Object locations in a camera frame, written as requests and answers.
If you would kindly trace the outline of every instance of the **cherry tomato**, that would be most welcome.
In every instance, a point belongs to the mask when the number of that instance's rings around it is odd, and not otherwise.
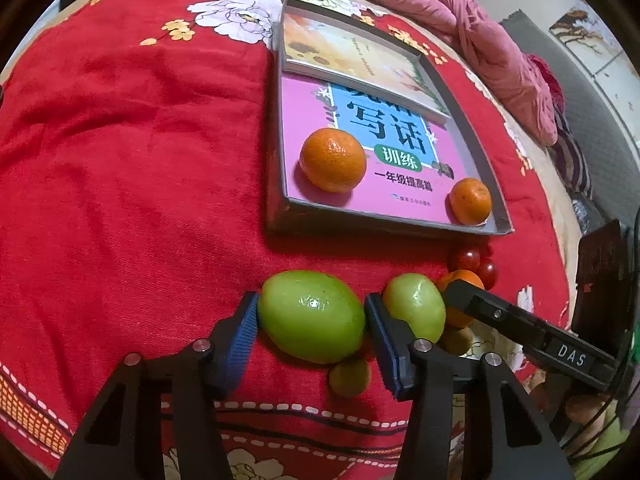
[[[478,278],[484,283],[484,288],[489,290],[493,288],[495,282],[498,281],[498,268],[489,258],[480,258],[480,264],[476,270]]]
[[[450,272],[462,269],[476,272],[479,264],[480,251],[475,246],[462,246],[455,248],[449,253],[449,257],[447,259],[447,268]]]

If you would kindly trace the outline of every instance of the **small orange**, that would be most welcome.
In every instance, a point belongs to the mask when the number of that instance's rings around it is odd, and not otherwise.
[[[336,128],[320,128],[302,145],[300,169],[320,189],[346,193],[364,177],[367,157],[351,134]]]
[[[464,225],[478,225],[491,214],[491,194],[476,178],[463,178],[449,193],[453,214]]]
[[[453,272],[446,274],[445,276],[441,277],[438,280],[438,283],[436,283],[436,286],[438,287],[438,290],[442,294],[444,290],[447,288],[447,285],[449,285],[449,283],[455,280],[465,280],[466,282],[471,283],[472,285],[478,286],[480,288],[484,288],[484,285],[482,284],[482,280],[478,278],[478,276],[476,276],[470,270],[465,270],[465,269],[454,270]],[[473,320],[474,318],[472,318],[471,316],[468,316],[464,312],[460,312],[458,309],[453,308],[452,306],[447,307],[447,319],[445,321],[447,325],[452,326],[454,328],[462,329],[469,326],[473,322]]]

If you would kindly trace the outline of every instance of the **pink towel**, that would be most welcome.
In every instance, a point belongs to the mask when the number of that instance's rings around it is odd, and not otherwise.
[[[548,146],[558,137],[538,67],[475,0],[369,0],[428,27],[462,53],[505,108]]]

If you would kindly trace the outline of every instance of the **red fabric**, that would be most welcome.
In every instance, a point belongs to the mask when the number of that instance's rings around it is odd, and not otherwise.
[[[540,56],[536,56],[535,54],[526,54],[526,56],[530,62],[536,64],[540,70],[540,74],[542,74],[542,78],[549,86],[553,102],[558,105],[560,111],[564,113],[564,93],[562,92],[562,87],[560,86],[558,79],[556,79],[556,76],[551,72],[551,67]]]
[[[166,22],[192,20],[186,7],[201,1],[87,5],[46,30],[5,85],[0,431],[52,469],[124,354],[178,351],[272,274],[329,272],[363,298],[402,272],[434,280],[446,272],[444,242],[265,235],[272,57],[262,42],[197,25],[191,41],[161,38]],[[391,16],[377,22],[389,25],[408,30]],[[161,39],[141,46],[145,38]],[[494,291],[514,301],[532,285],[535,312],[558,322],[568,288],[535,172],[521,174],[502,117],[464,69],[437,68],[482,140],[516,229],[487,249],[500,267]],[[349,465],[345,478],[383,476],[410,408],[392,402],[376,366],[367,392],[345,400],[329,392],[325,368],[283,358],[262,338],[231,401],[240,407],[222,406],[220,416],[229,449],[277,456],[284,474],[300,479],[336,478]],[[290,408],[273,415],[261,403]],[[384,459],[348,461],[363,454]]]

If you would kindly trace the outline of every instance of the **gray quilted fabric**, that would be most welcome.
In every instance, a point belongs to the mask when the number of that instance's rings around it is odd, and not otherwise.
[[[640,205],[640,169],[635,147],[621,130],[603,98],[564,47],[518,10],[501,22],[525,53],[546,60],[566,99],[566,118],[587,160],[594,200],[610,218],[632,225]]]

